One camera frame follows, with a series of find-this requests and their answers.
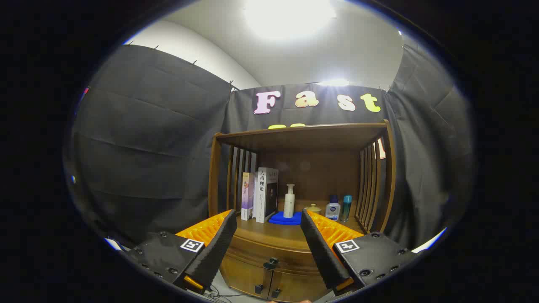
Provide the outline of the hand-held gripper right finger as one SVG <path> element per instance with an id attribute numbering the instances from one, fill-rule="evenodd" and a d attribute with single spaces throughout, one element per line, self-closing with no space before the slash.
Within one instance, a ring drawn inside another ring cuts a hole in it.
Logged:
<path id="1" fill-rule="evenodd" d="M 363 234 L 306 209 L 300 226 L 326 288 L 336 295 L 383 282 L 418 257 L 383 233 Z"/>

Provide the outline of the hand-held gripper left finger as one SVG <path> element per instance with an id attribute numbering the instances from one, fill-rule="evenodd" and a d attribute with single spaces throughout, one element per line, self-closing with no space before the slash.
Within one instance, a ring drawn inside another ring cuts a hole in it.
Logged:
<path id="1" fill-rule="evenodd" d="M 148 233 L 142 243 L 127 251 L 127 257 L 176 287 L 203 294 L 212 284 L 236 228 L 236 214 L 227 210 L 176 234 Z"/>

